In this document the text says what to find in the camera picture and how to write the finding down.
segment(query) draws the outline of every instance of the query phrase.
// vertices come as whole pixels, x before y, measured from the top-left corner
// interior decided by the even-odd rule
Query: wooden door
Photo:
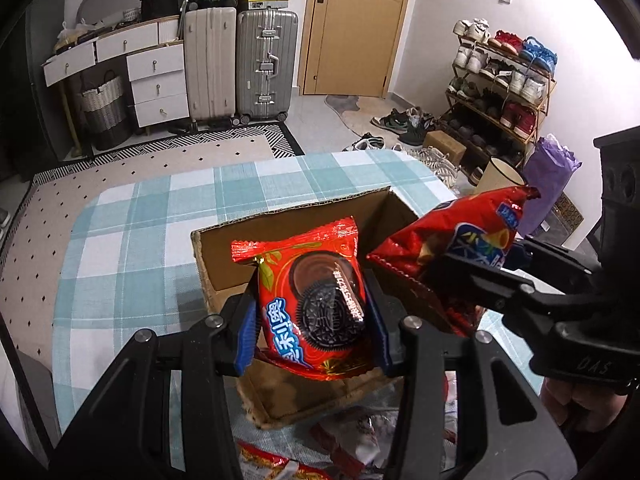
[[[314,0],[305,94],[381,96],[404,0]]]

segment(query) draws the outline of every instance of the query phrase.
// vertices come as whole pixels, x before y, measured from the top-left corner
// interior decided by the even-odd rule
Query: door frame
[[[396,57],[398,56],[398,44],[400,43],[400,35],[402,34],[402,27],[404,26],[404,18],[406,15],[408,1],[409,0],[402,0],[400,17],[398,19],[398,29],[396,30],[396,38],[394,40],[393,49],[391,50],[389,66],[386,69],[385,85],[382,89],[383,98],[387,94],[389,83],[391,83],[391,74],[396,63]],[[300,44],[300,62],[298,64],[298,89],[300,95],[305,94],[306,66],[308,63],[309,44],[311,41],[311,25],[314,17],[315,4],[316,0],[306,0],[305,18],[302,24],[302,43]]]

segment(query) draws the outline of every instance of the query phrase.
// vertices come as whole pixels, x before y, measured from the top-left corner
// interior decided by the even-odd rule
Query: floor mat
[[[286,126],[258,124],[156,140],[39,173],[0,257],[0,311],[14,344],[51,368],[53,308],[70,232],[84,205],[101,192],[198,168],[299,154]]]
[[[391,101],[379,97],[328,95],[324,102],[338,114],[344,125],[359,137],[366,133],[383,137],[388,148],[398,142],[396,134],[371,124],[372,117],[389,115],[393,108]]]

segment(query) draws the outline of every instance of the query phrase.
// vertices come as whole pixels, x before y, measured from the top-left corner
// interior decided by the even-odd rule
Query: red and yellow snack package
[[[353,218],[287,240],[231,243],[233,261],[258,267],[267,348],[256,358],[321,381],[373,368],[357,248]]]
[[[507,187],[440,204],[411,225],[387,238],[367,258],[406,278],[448,321],[453,332],[470,335],[483,309],[443,294],[434,294],[420,280],[424,266],[434,256],[456,254],[493,267],[504,263],[522,207],[538,190],[528,186]]]
[[[321,469],[258,449],[238,440],[240,470],[245,480],[331,480]]]

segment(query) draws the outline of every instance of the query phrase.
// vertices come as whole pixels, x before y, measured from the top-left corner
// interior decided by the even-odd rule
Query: metal bolt
[[[148,328],[142,328],[142,329],[138,330],[133,335],[133,337],[139,343],[146,343],[147,341],[149,341],[151,339],[152,335],[153,335],[153,332],[151,332],[151,330],[149,330]]]
[[[207,319],[204,320],[204,324],[209,328],[220,328],[224,324],[224,322],[225,320],[223,319],[223,317],[219,316],[218,314],[211,314],[211,316],[207,317]]]
[[[483,344],[488,344],[491,341],[494,340],[494,337],[489,334],[488,332],[485,332],[484,330],[478,330],[476,332],[476,339],[478,339],[479,342],[483,343]]]
[[[523,283],[520,285],[520,290],[525,294],[533,294],[536,291],[536,288],[529,285],[529,283]]]
[[[422,326],[422,320],[417,316],[407,316],[402,322],[405,327],[413,328],[414,330],[418,330]]]

